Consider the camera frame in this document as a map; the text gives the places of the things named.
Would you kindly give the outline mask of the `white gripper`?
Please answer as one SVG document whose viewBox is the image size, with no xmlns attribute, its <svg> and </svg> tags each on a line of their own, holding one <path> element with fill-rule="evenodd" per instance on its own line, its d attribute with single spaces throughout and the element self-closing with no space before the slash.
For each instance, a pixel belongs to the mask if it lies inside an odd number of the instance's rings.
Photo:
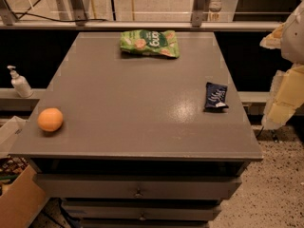
<svg viewBox="0 0 304 228">
<path fill-rule="evenodd" d="M 285 24 L 264 37 L 259 45 L 281 49 L 284 59 L 294 63 L 286 72 L 278 70 L 272 80 L 270 96 L 263 112 L 262 125 L 277 130 L 285 125 L 304 104 L 304 1 Z"/>
</svg>

